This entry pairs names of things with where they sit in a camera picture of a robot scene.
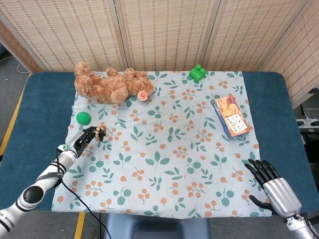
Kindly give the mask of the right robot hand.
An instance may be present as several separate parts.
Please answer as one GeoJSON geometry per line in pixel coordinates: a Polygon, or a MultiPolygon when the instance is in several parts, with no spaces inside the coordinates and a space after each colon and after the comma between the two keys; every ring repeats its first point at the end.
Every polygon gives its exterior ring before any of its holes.
{"type": "Polygon", "coordinates": [[[267,203],[259,201],[253,195],[249,199],[258,207],[270,210],[282,218],[295,217],[302,205],[288,182],[279,175],[274,166],[266,160],[252,160],[244,164],[252,173],[268,198],[267,203]]]}

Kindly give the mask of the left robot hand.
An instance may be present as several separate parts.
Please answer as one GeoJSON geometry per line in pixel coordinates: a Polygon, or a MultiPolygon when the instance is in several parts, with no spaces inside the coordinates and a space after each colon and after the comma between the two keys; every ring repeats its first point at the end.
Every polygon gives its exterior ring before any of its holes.
{"type": "Polygon", "coordinates": [[[67,148],[75,154],[75,158],[78,158],[93,139],[102,142],[106,132],[107,127],[104,124],[83,129],[71,138],[67,143],[67,148]]]}

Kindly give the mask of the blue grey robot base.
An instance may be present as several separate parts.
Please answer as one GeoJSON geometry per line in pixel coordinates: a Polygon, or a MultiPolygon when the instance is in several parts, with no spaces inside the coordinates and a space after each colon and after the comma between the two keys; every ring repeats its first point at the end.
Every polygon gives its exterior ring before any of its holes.
{"type": "Polygon", "coordinates": [[[208,219],[109,214],[103,239],[211,239],[208,219]]]}

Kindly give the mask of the green ball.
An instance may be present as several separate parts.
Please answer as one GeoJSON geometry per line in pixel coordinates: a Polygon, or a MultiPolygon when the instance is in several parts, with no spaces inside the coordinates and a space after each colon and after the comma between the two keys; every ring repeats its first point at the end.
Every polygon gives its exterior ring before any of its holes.
{"type": "Polygon", "coordinates": [[[88,125],[91,122],[91,116],[87,112],[79,112],[76,115],[76,121],[80,125],[88,125]]]}

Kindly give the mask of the brown plush teddy bear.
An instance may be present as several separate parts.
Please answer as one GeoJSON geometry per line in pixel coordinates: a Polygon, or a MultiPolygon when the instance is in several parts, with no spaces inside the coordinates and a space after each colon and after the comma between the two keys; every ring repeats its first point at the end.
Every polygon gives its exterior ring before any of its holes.
{"type": "Polygon", "coordinates": [[[144,91],[147,96],[154,91],[147,72],[127,68],[123,74],[108,67],[107,77],[96,75],[85,62],[78,62],[74,69],[76,92],[86,98],[96,99],[105,104],[124,102],[129,96],[137,96],[144,91]]]}

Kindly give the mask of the floral leaf fruit tablecloth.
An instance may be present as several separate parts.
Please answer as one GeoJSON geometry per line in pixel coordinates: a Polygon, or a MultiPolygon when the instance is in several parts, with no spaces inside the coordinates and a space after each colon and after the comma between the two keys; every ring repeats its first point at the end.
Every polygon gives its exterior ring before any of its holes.
{"type": "Polygon", "coordinates": [[[260,159],[242,72],[150,72],[150,98],[105,105],[75,96],[67,140],[83,127],[104,123],[102,142],[84,149],[55,189],[54,212],[146,215],[164,218],[268,217],[256,206],[267,196],[245,167],[260,159]],[[228,139],[214,101],[232,94],[252,129],[228,139]]]}

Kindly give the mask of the blue orange biscuit box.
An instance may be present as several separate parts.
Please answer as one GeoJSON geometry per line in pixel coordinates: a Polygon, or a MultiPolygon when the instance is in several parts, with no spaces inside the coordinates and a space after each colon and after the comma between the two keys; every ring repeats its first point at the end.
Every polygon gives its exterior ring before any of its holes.
{"type": "Polygon", "coordinates": [[[216,99],[213,106],[228,139],[244,136],[252,130],[232,94],[216,99]]]}

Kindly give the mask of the green toy building block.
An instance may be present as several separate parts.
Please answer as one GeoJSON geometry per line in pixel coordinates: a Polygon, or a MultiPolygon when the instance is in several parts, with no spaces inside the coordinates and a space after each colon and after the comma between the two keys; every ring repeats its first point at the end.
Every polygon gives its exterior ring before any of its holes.
{"type": "Polygon", "coordinates": [[[201,79],[204,78],[206,75],[206,69],[203,68],[200,64],[197,64],[190,72],[189,72],[189,77],[194,81],[194,82],[199,82],[201,79]]]}

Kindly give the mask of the woven folding screen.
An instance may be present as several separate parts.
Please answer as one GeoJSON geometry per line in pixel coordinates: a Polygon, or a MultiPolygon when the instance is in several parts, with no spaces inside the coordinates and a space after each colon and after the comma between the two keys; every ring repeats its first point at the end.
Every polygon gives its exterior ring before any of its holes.
{"type": "Polygon", "coordinates": [[[0,0],[0,43],[31,72],[272,71],[319,92],[319,0],[0,0]]]}

